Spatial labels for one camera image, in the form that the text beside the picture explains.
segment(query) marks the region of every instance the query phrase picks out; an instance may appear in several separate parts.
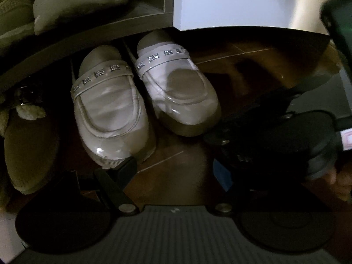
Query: white cabinet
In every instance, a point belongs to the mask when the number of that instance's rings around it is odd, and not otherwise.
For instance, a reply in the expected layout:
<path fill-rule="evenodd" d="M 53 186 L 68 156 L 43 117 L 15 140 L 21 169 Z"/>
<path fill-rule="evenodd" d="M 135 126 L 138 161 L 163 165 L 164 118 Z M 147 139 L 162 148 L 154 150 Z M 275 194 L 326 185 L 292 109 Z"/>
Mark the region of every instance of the white cabinet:
<path fill-rule="evenodd" d="M 174 0 L 174 22 L 183 31 L 223 26 L 297 28 L 325 33 L 319 9 L 325 0 Z"/>

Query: blue object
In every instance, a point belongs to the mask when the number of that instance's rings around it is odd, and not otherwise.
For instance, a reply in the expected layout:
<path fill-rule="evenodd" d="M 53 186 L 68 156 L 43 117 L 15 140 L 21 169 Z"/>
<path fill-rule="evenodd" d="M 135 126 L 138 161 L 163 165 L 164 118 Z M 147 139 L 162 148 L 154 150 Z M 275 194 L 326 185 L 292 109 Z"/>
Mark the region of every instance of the blue object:
<path fill-rule="evenodd" d="M 221 165 L 217 159 L 214 159 L 213 162 L 213 174 L 225 191 L 232 187 L 233 181 L 230 171 Z"/>

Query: shoe rack shelf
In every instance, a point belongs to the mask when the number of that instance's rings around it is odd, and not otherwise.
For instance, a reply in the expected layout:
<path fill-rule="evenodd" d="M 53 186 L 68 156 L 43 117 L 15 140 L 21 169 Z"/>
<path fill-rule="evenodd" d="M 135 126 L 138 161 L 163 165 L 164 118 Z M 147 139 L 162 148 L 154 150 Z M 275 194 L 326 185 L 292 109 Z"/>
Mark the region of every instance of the shoe rack shelf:
<path fill-rule="evenodd" d="M 51 63 L 129 35 L 172 27 L 174 0 L 130 0 L 30 36 L 0 58 L 0 93 Z"/>

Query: olive green sneaker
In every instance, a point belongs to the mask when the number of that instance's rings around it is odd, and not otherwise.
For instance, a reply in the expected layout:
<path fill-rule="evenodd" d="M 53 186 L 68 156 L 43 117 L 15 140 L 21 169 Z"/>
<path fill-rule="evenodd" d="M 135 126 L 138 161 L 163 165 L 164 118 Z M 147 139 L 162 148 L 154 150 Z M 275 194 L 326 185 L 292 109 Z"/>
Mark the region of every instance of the olive green sneaker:
<path fill-rule="evenodd" d="M 7 92 L 4 155 L 12 186 L 22 194 L 40 190 L 53 177 L 59 148 L 56 121 L 44 110 L 42 84 L 31 78 Z"/>
<path fill-rule="evenodd" d="M 3 143 L 3 138 L 0 138 L 0 211 L 5 210 L 14 191 L 6 170 Z"/>
<path fill-rule="evenodd" d="M 34 0 L 0 0 L 0 55 L 34 34 Z"/>

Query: wooden floor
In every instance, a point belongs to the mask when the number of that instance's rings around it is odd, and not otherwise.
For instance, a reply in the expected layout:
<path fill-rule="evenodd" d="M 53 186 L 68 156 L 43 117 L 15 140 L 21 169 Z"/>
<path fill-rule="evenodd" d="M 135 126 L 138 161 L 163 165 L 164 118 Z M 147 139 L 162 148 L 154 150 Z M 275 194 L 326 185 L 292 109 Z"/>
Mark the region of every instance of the wooden floor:
<path fill-rule="evenodd" d="M 213 84 L 226 117 L 260 95 L 280 86 L 292 87 L 302 78 L 319 72 L 336 74 L 339 60 L 328 38 L 306 32 L 263 29 L 207 29 L 178 32 L 183 45 L 199 69 Z M 42 70 L 51 84 L 52 114 L 61 132 L 59 164 L 63 170 L 91 174 L 97 165 L 85 153 L 79 138 L 70 99 L 69 63 L 63 60 Z M 223 194 L 212 175 L 213 155 L 202 137 L 180 137 L 165 129 L 147 108 L 157 137 L 155 153 L 138 166 L 138 174 L 126 194 L 140 207 L 145 204 L 215 204 Z M 339 259 L 352 259 L 352 213 L 320 181 L 309 184 L 337 215 L 336 237 L 327 247 Z M 94 197 L 95 193 L 85 192 Z M 16 195 L 8 206 L 14 213 L 31 196 Z"/>

